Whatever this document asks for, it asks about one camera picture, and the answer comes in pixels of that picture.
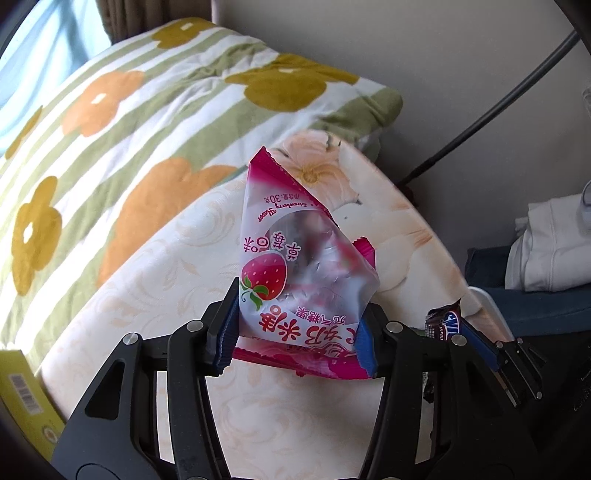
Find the snickers bar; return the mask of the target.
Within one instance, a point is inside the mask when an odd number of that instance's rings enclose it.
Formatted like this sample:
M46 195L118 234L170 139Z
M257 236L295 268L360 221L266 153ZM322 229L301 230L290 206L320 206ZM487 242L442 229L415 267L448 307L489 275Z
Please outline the snickers bar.
M461 301L432 309L425 321L426 334L429 338L447 341L460 333Z

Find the pink strawberry snack bag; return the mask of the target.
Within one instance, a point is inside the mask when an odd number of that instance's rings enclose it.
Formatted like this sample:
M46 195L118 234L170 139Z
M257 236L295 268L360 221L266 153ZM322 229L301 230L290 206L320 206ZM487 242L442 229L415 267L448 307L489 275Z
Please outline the pink strawberry snack bag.
M349 241L329 210L260 149L245 182L236 358L301 375L369 378L356 330L380 285L367 238Z

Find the folded white garment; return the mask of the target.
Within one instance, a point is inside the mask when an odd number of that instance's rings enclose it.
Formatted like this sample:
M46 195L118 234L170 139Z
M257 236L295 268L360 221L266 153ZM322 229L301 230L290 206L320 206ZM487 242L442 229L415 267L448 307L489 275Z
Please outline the folded white garment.
M516 220L505 288L558 292L590 282L590 225L581 196L531 203Z

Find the green cardboard box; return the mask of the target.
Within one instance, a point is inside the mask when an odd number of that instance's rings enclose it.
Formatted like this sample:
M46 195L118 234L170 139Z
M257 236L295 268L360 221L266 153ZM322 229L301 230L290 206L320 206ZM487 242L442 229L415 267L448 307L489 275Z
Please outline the green cardboard box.
M26 440L48 462L64 430L64 421L19 350L2 350L1 400Z

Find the floral striped quilt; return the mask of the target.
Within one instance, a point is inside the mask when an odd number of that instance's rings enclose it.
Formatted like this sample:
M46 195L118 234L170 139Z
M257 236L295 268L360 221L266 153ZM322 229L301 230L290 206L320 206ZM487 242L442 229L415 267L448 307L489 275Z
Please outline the floral striped quilt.
M108 48L1 159L1 344L38 368L109 277L260 147L325 130L375 155L402 95L197 17Z

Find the right brown curtain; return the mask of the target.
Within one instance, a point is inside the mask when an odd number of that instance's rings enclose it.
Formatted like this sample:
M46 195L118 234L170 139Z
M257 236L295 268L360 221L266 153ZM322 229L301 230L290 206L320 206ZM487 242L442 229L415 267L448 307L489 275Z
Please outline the right brown curtain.
M97 0L104 30L112 43L139 35L172 20L211 20L211 0Z

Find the black clothes rack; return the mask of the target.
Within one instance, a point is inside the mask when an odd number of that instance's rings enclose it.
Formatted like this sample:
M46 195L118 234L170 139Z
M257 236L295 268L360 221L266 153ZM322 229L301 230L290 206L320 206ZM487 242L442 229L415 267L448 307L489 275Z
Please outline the black clothes rack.
M544 59L533 71L530 72L516 87L503 96L490 109L481 115L476 121L469 125L459 135L453 138L435 154L424 160L415 167L408 175L401 179L397 186L406 187L409 183L418 179L445 157L456 151L464 145L473 136L488 126L493 120L498 118L516 101L522 98L534 86L536 86L572 49L580 42L580 35L573 30L560 44Z

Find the light blue cloth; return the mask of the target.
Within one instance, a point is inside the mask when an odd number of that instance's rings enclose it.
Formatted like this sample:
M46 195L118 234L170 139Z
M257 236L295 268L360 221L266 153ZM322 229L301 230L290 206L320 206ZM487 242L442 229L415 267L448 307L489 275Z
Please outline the light blue cloth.
M110 45L94 1L3 1L1 150L57 87Z

